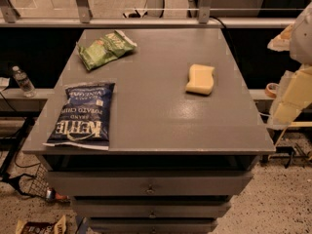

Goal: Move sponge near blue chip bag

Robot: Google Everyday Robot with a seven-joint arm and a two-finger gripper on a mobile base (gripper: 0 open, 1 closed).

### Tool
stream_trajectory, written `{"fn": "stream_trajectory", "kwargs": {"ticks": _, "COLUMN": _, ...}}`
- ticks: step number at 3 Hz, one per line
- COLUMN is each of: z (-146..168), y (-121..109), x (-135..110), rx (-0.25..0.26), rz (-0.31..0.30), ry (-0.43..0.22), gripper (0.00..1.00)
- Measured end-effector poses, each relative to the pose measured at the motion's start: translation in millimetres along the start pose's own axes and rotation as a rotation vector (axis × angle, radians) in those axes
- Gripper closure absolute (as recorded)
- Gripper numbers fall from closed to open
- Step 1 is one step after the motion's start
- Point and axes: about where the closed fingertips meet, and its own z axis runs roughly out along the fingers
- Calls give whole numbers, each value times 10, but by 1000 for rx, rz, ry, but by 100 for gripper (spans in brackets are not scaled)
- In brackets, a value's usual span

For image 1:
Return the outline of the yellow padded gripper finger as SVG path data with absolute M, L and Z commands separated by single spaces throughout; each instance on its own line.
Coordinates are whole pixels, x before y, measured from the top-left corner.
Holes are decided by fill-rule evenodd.
M 272 103 L 272 123 L 289 125 L 312 103 L 312 66 L 301 66 L 282 76 L 277 97 Z

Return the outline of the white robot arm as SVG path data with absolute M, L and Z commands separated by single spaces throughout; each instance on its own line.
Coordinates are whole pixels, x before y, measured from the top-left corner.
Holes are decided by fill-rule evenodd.
M 294 23 L 271 39 L 267 48 L 277 52 L 289 51 L 290 57 L 300 63 L 297 71 L 286 71 L 282 76 L 269 110 L 268 125 L 283 129 L 312 103 L 312 4 Z

